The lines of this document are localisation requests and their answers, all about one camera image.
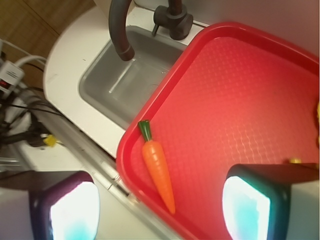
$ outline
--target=black faucet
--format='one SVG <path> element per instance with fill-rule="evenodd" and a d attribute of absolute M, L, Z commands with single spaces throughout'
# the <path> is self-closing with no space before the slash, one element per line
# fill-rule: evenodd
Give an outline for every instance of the black faucet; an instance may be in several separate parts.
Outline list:
<path fill-rule="evenodd" d="M 123 61 L 129 61 L 135 56 L 126 33 L 126 18 L 132 0 L 112 0 L 109 10 L 109 32 L 116 53 Z M 186 38 L 193 24 L 193 16 L 187 13 L 182 0 L 168 0 L 169 7 L 158 6 L 153 15 L 155 36 L 159 26 L 169 29 L 174 40 Z"/>

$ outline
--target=orange carrot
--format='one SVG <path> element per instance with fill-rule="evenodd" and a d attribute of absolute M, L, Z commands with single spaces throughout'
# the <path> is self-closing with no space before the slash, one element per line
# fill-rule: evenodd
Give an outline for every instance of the orange carrot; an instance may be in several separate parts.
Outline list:
<path fill-rule="evenodd" d="M 138 126 L 145 140 L 142 156 L 164 204 L 171 214 L 176 212 L 174 193 L 168 171 L 166 157 L 161 144 L 152 140 L 149 120 L 139 121 Z"/>

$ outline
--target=gray sink basin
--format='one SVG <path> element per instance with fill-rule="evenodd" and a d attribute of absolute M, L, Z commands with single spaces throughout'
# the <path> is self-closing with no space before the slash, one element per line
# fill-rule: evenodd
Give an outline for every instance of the gray sink basin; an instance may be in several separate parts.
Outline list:
<path fill-rule="evenodd" d="M 136 26 L 126 28 L 135 56 L 122 61 L 111 41 L 83 75 L 80 96 L 127 129 L 186 46 Z"/>

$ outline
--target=red tray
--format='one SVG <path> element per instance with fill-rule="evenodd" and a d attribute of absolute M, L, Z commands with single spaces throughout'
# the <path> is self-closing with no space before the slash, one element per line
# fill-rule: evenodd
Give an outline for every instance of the red tray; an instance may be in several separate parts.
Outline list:
<path fill-rule="evenodd" d="M 124 134 L 117 169 L 129 189 L 186 239 L 230 239 L 222 190 L 237 163 L 319 162 L 319 58 L 260 30 L 202 30 Z M 164 149 L 176 214 L 142 159 L 149 119 Z"/>

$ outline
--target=yellow object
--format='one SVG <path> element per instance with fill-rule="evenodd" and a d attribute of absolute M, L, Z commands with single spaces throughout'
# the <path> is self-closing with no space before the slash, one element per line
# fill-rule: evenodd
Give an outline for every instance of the yellow object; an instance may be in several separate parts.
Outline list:
<path fill-rule="evenodd" d="M 301 161 L 301 159 L 300 158 L 290 158 L 289 159 L 289 163 L 291 163 L 291 164 L 301 164 L 302 163 L 302 161 Z"/>
<path fill-rule="evenodd" d="M 56 145 L 56 143 L 57 143 L 57 139 L 56 139 L 55 136 L 53 136 L 53 135 L 51 134 L 51 135 L 47 136 L 47 137 L 43 140 L 43 142 L 44 142 L 47 146 L 49 146 L 49 147 L 54 147 L 54 146 Z"/>

